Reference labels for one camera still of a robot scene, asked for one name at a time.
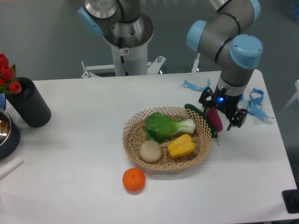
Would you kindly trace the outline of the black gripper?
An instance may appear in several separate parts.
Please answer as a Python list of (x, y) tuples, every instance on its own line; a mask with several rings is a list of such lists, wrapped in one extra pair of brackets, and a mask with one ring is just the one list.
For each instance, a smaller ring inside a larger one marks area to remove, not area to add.
[(247, 117), (248, 110), (243, 108), (238, 108), (238, 103), (242, 98), (242, 94), (231, 96), (228, 94), (227, 88), (222, 88), (221, 90), (216, 87), (213, 91), (210, 87), (203, 90), (199, 103), (202, 104), (206, 114), (208, 108), (215, 108), (224, 114), (228, 114), (229, 125), (227, 130), (232, 127), (240, 128)]

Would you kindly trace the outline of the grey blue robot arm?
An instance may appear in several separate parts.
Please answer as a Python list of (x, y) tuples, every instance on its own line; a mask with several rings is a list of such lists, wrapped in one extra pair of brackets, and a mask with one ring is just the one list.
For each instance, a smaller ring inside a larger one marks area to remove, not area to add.
[[(196, 21), (186, 36), (192, 50), (222, 68), (215, 90), (204, 90), (199, 102), (224, 113), (230, 126), (241, 127), (248, 111), (238, 103), (263, 53), (261, 41), (243, 31), (256, 21), (261, 8), (257, 0), (213, 0), (211, 5), (218, 18)], [(139, 1), (86, 0), (78, 16), (87, 30), (111, 46), (117, 76), (148, 74), (148, 42), (154, 28)]]

